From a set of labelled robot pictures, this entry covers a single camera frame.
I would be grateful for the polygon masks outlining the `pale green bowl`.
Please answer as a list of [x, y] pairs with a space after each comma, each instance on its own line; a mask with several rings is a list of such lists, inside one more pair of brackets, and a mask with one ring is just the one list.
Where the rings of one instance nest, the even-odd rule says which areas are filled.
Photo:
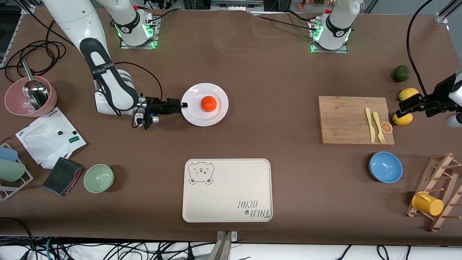
[[112, 169], [104, 164], [90, 167], [83, 179], [84, 187], [92, 194], [98, 194], [108, 190], [114, 182]]

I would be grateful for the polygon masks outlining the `wooden cutting board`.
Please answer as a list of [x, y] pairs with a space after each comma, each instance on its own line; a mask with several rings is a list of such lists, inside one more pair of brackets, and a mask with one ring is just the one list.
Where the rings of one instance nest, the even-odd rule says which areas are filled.
[[[380, 122], [389, 122], [384, 97], [319, 96], [317, 100], [323, 144], [381, 145], [373, 112]], [[375, 143], [371, 143], [366, 107], [371, 110]]]

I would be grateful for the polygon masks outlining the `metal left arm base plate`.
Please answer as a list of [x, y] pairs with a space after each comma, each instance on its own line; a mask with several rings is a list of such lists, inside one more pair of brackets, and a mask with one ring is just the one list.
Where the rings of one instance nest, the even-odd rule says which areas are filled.
[[332, 32], [323, 21], [323, 16], [311, 18], [308, 22], [310, 31], [311, 52], [347, 53], [347, 40], [351, 28], [346, 31]]

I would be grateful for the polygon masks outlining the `sage green cup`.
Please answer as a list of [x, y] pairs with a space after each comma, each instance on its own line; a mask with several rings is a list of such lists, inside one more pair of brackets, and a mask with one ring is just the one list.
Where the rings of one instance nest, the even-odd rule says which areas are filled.
[[15, 182], [25, 173], [25, 165], [16, 161], [0, 159], [0, 179]]

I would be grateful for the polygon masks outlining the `yellow plastic knife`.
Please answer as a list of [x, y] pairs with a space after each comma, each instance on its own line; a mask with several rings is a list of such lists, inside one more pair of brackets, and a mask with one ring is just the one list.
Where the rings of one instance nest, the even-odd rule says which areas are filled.
[[376, 134], [375, 134], [375, 129], [374, 129], [373, 125], [372, 125], [372, 118], [371, 118], [372, 116], [371, 116], [370, 108], [368, 108], [368, 107], [365, 108], [365, 115], [366, 115], [367, 122], [368, 122], [368, 125], [369, 125], [371, 143], [375, 143]]

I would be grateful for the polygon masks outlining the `blue bowl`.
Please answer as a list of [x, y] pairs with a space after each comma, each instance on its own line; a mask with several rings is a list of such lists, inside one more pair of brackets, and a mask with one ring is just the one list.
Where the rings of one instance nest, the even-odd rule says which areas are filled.
[[368, 167], [374, 179], [388, 184], [400, 180], [403, 173], [401, 161], [387, 151], [375, 153], [369, 160]]

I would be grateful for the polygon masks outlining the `white round plate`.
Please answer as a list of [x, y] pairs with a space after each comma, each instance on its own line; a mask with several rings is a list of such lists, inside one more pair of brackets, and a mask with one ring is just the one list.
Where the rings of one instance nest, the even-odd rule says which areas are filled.
[[[205, 96], [213, 96], [217, 100], [217, 108], [213, 112], [204, 112], [201, 108], [201, 100]], [[200, 83], [190, 87], [181, 99], [188, 103], [188, 108], [182, 108], [183, 117], [192, 125], [207, 127], [220, 122], [229, 108], [229, 99], [221, 87], [212, 83]]]

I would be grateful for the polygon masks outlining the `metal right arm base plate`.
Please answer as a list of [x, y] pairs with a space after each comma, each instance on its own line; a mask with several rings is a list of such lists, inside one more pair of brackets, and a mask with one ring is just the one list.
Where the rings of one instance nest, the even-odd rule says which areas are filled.
[[161, 20], [143, 22], [131, 34], [117, 30], [121, 49], [156, 49], [159, 40]]

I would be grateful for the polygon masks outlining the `wooden drying rack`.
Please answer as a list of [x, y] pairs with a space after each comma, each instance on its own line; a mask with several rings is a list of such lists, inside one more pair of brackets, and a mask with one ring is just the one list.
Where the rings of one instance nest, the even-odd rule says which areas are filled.
[[429, 231], [438, 232], [446, 220], [462, 220], [462, 162], [458, 158], [459, 155], [452, 153], [431, 157], [414, 193], [424, 191], [442, 200], [443, 211], [431, 216], [415, 209], [411, 202], [406, 211], [409, 217], [421, 215], [428, 218]]

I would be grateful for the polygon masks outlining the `yellow lemon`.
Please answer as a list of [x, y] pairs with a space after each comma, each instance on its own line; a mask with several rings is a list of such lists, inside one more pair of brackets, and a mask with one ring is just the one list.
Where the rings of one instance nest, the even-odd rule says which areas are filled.
[[406, 114], [402, 117], [397, 117], [397, 115], [394, 114], [392, 117], [393, 124], [397, 126], [408, 125], [413, 121], [413, 119], [414, 117], [413, 117], [413, 114], [411, 113]]
[[419, 91], [415, 88], [406, 88], [403, 89], [399, 94], [398, 94], [398, 99], [399, 101], [404, 101], [416, 94], [419, 94]]

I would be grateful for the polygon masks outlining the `dark grey folded cloth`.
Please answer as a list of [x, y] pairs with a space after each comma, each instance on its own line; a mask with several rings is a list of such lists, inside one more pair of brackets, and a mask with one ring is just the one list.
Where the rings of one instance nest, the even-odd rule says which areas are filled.
[[58, 196], [66, 195], [75, 186], [83, 169], [83, 165], [60, 157], [42, 187]]

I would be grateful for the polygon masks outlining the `white plastic bag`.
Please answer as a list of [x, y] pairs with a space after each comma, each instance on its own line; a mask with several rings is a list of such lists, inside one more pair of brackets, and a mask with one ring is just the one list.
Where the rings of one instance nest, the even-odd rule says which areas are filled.
[[44, 169], [52, 169], [60, 157], [69, 159], [86, 141], [58, 107], [39, 117], [16, 133], [33, 160]]

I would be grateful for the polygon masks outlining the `yellow plastic fork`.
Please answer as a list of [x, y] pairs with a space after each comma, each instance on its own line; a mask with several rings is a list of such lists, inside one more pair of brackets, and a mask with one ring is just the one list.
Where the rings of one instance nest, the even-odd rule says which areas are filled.
[[382, 131], [381, 122], [380, 122], [378, 113], [373, 112], [373, 117], [374, 117], [374, 120], [375, 120], [375, 123], [376, 123], [376, 127], [378, 129], [378, 134], [377, 134], [378, 139], [379, 139], [381, 144], [386, 144], [386, 140], [385, 140], [385, 137], [384, 137], [384, 134], [383, 134], [383, 131]]

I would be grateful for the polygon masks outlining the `metal scoop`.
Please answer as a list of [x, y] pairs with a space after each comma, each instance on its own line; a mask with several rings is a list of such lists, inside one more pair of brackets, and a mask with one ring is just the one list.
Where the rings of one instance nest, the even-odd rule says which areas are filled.
[[33, 108], [39, 110], [48, 100], [48, 89], [43, 82], [34, 78], [34, 74], [26, 61], [22, 61], [22, 66], [28, 77], [28, 81], [23, 86], [23, 94]]

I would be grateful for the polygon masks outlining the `orange mandarin fruit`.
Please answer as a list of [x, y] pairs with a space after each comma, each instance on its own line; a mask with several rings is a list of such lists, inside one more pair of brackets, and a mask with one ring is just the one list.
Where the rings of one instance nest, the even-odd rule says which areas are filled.
[[201, 100], [201, 108], [204, 112], [213, 112], [216, 110], [217, 106], [217, 100], [213, 96], [205, 96]]

